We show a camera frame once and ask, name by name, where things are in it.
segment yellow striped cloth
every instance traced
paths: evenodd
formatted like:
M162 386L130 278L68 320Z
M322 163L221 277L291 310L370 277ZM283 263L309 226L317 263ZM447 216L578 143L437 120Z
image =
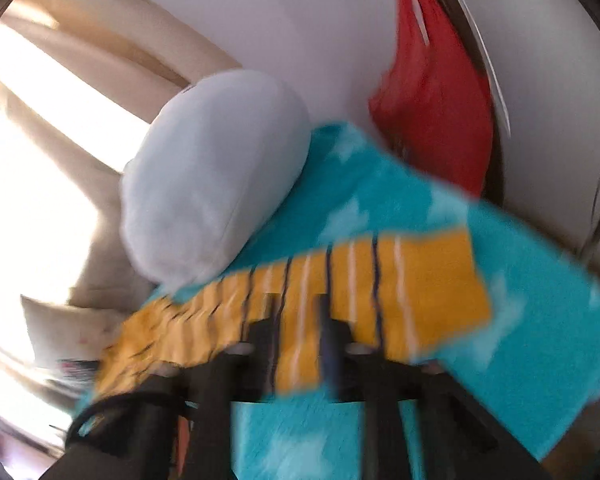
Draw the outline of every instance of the yellow striped cloth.
M280 294L278 393L320 383L314 296L330 290L331 315L350 323L356 341L408 362L490 320L488 295L475 271L469 234L384 234L242 270L209 283L184 304L160 298L127 319L103 355L96 396L133 389L159 362L192 366L242 340Z

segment teal bedsheet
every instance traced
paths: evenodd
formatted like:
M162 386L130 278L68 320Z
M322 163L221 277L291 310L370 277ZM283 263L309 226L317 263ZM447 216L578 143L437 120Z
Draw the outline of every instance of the teal bedsheet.
M471 232L494 319L432 357L541 458L600 395L600 284L514 219L408 170L354 127L330 124L314 131L292 192L226 272L364 233L456 225ZM198 289L183 288L176 299ZM414 413L408 402L402 408L417 455ZM320 390L236 404L235 415L240 480L358 476L357 404L330 403Z

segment pillow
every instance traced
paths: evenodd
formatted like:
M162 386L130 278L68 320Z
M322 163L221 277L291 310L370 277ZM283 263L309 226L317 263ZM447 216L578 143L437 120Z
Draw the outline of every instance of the pillow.
M176 95L122 177L132 265L168 293L218 276L283 201L309 141L306 105L269 75L231 70Z
M116 341L126 315L20 297L34 364L74 388L91 386L102 351Z

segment red cloth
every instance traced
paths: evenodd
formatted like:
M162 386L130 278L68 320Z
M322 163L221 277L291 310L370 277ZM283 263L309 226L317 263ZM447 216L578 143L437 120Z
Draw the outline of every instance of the red cloth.
M398 0L397 52L369 99L391 149L410 166L480 196L491 155L493 123L486 76L475 70L437 0Z

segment wall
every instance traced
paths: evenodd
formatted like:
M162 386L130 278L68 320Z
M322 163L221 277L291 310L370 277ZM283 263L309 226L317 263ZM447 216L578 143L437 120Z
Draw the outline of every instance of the wall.
M153 0L249 68L291 82L314 119L370 129L394 0ZM510 111L507 201L584 240L600 172L600 34L577 0L467 0Z

